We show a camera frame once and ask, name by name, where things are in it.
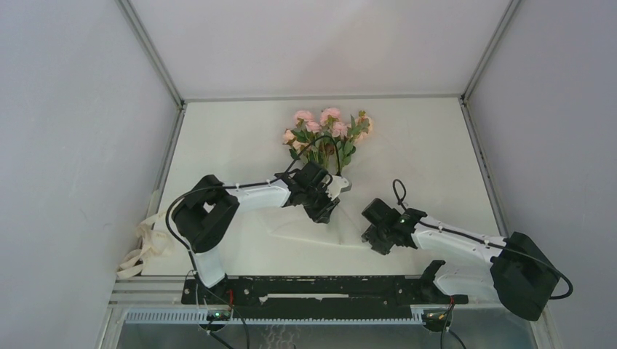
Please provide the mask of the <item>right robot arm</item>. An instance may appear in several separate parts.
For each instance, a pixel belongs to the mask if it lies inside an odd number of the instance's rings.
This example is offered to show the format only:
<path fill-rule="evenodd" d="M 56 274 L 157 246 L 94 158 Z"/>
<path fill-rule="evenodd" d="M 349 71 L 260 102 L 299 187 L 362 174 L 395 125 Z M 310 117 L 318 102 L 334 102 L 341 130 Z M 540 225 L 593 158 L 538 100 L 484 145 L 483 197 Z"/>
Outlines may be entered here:
<path fill-rule="evenodd" d="M 395 246 L 440 255 L 418 278 L 419 297 L 427 303 L 479 300 L 499 302 L 514 315 L 537 321 L 548 301 L 569 298 L 573 282 L 540 250 L 531 237 L 514 232 L 504 238 L 457 228 L 407 207 L 405 185 L 392 182 L 399 205 L 373 199 L 362 211 L 369 227 L 362 240 L 379 254 Z"/>

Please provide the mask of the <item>pink flower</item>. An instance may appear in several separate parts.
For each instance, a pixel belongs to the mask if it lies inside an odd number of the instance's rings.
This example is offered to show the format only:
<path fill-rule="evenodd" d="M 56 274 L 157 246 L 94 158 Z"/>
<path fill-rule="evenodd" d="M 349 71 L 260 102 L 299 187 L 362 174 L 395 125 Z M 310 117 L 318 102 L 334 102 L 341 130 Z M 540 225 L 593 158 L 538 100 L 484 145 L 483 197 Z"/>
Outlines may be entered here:
<path fill-rule="evenodd" d="M 316 134 L 306 130 L 287 129 L 283 134 L 283 144 L 289 147 L 289 152 L 294 160 L 303 163 L 318 160 L 318 150 L 311 142 L 316 139 Z"/>
<path fill-rule="evenodd" d="M 356 152 L 354 136 L 350 130 L 351 126 L 341 121 L 334 121 L 329 128 L 332 138 L 327 140 L 327 149 L 332 158 L 333 169 L 338 175 L 351 163 L 351 157 Z"/>
<path fill-rule="evenodd" d="M 357 152 L 357 144 L 372 133 L 373 124 L 373 120 L 364 110 L 360 110 L 355 118 L 351 118 L 346 133 L 340 136 L 340 145 L 338 146 L 342 167 L 351 163 L 352 156 Z"/>

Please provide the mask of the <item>white wrapping paper sheet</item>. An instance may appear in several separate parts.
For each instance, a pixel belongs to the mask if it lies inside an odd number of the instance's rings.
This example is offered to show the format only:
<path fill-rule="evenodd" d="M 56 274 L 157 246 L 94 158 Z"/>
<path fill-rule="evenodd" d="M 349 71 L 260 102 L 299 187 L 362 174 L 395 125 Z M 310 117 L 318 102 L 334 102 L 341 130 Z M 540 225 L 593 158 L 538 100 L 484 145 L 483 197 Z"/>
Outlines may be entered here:
<path fill-rule="evenodd" d="M 328 224 L 316 224 L 301 206 L 238 214 L 220 243 L 232 276 L 414 275 L 433 260 L 427 251 L 395 247 L 388 255 L 361 240 L 362 210 L 375 198 L 394 206 L 391 183 L 400 179 L 408 206 L 475 233 L 498 234 L 459 101 L 454 97 L 266 100 L 189 103 L 161 207 L 205 175 L 232 184 L 262 182 L 284 170 L 291 157 L 283 134 L 297 111 L 329 107 L 342 116 L 365 111 L 372 132 L 362 140 L 343 176 Z"/>

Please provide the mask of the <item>pink flower two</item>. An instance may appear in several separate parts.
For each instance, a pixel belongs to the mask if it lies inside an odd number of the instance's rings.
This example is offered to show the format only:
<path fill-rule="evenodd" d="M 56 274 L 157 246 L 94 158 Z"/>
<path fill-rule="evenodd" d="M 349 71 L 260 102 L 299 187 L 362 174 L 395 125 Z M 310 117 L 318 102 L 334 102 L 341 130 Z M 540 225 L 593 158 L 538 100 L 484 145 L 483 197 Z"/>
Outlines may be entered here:
<path fill-rule="evenodd" d="M 315 145 L 318 150 L 318 160 L 315 161 L 318 164 L 325 165 L 327 160 L 327 154 L 323 146 L 325 145 L 325 139 L 317 140 L 322 136 L 322 127 L 317 122 L 310 111 L 298 111 L 294 115 L 295 127 L 292 129 L 306 130 L 316 134 L 316 139 L 311 142 L 311 145 Z"/>

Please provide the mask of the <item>pink flower one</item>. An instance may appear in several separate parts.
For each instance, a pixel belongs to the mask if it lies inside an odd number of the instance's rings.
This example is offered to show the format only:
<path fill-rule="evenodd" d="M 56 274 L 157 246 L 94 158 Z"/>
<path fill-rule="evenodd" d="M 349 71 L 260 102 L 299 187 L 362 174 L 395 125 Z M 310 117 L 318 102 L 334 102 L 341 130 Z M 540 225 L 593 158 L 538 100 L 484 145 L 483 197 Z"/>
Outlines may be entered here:
<path fill-rule="evenodd" d="M 330 126 L 332 125 L 332 123 L 334 121 L 341 121 L 341 122 L 343 122 L 345 124 L 350 124 L 351 123 L 351 121 L 350 122 L 345 122 L 343 120 L 341 111 L 339 109 L 337 109 L 337 108 L 327 108 L 327 109 L 324 109 L 322 111 L 319 123 L 320 123 L 320 125 L 322 127 L 322 135 L 324 136 L 323 139 L 325 139 L 325 145 L 323 146 L 323 148 L 325 150 L 325 153 L 327 154 L 327 160 L 325 161 L 325 165 L 323 165 L 323 167 L 325 167 L 327 169 L 329 169 L 329 168 L 333 169 L 333 163 L 331 162 L 332 158 L 329 156 L 329 152 L 328 152 L 328 149 L 327 149 L 327 145 L 328 145 L 328 141 L 327 140 L 332 138 L 330 133 L 329 133 L 329 128 L 330 128 Z"/>

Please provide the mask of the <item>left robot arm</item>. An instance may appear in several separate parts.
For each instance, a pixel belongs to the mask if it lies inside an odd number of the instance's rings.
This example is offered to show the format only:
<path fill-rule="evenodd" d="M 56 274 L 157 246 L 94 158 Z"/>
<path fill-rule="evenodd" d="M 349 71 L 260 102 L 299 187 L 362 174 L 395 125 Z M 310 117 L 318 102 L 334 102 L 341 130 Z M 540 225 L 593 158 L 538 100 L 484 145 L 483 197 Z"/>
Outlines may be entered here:
<path fill-rule="evenodd" d="M 227 185 L 209 174 L 170 204 L 164 221 L 188 252 L 200 282 L 200 295 L 217 303 L 228 291 L 218 244 L 237 214 L 301 206 L 312 222 L 327 224 L 340 195 L 350 189 L 348 179 L 330 174 L 313 161 L 300 169 L 276 173 L 270 180 L 249 184 Z"/>

